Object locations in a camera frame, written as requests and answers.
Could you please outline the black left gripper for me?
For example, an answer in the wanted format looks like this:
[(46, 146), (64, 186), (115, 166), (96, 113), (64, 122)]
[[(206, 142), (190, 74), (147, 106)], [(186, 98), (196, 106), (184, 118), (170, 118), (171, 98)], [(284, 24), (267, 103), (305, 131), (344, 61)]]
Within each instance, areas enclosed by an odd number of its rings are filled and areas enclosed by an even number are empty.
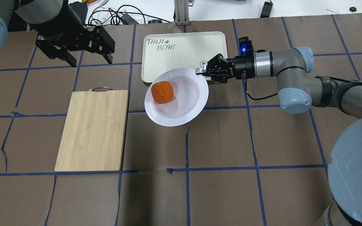
[(36, 46), (50, 59), (65, 61), (76, 67), (77, 60), (70, 51), (88, 51), (102, 55), (108, 64), (112, 64), (115, 41), (103, 26), (93, 30), (85, 28), (70, 6), (62, 6), (53, 19), (35, 24), (38, 32)]

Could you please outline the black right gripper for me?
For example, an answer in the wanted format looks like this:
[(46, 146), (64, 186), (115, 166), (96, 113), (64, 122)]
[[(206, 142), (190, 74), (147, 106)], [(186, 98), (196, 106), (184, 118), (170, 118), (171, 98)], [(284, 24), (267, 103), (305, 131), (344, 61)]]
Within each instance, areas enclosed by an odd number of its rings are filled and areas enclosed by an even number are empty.
[(212, 81), (227, 83), (228, 79), (251, 79), (255, 77), (254, 54), (240, 55), (234, 58), (224, 58), (217, 54), (207, 62), (206, 66), (195, 70), (197, 75), (205, 75)]

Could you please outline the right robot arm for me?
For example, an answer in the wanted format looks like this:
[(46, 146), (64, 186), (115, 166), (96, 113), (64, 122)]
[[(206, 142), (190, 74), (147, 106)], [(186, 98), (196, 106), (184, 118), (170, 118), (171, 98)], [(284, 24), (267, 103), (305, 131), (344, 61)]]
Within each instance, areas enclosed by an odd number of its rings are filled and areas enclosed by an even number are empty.
[(290, 114), (311, 107), (332, 107), (357, 118), (336, 140), (327, 177), (334, 202), (319, 223), (323, 226), (362, 226), (362, 81), (330, 76), (307, 76), (313, 70), (313, 51), (297, 47), (254, 53), (243, 47), (239, 56), (217, 54), (196, 70), (219, 83), (228, 79), (276, 77), (280, 108)]

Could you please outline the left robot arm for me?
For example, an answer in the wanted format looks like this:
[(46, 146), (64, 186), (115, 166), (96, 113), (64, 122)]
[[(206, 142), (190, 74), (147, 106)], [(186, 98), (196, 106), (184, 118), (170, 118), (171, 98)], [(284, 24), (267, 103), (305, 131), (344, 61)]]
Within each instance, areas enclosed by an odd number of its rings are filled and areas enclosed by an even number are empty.
[(75, 67), (71, 51), (102, 55), (112, 63), (115, 41), (103, 26), (88, 30), (67, 0), (0, 0), (0, 50), (8, 37), (8, 25), (16, 12), (36, 32), (35, 45), (50, 59)]

